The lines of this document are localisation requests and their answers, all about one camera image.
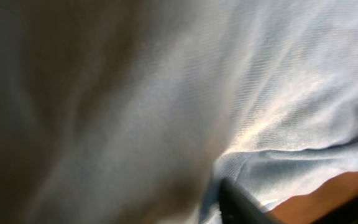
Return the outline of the light blue t-shirt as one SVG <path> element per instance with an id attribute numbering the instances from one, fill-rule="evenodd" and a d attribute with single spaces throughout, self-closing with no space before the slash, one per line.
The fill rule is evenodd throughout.
<path id="1" fill-rule="evenodd" d="M 358 171 L 358 1 L 0 1 L 0 223 L 210 223 Z"/>

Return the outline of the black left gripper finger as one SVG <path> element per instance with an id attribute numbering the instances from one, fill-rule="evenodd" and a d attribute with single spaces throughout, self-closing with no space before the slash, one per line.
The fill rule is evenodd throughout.
<path id="1" fill-rule="evenodd" d="M 235 181 L 223 179 L 218 193 L 222 224 L 279 224 L 277 217 Z"/>

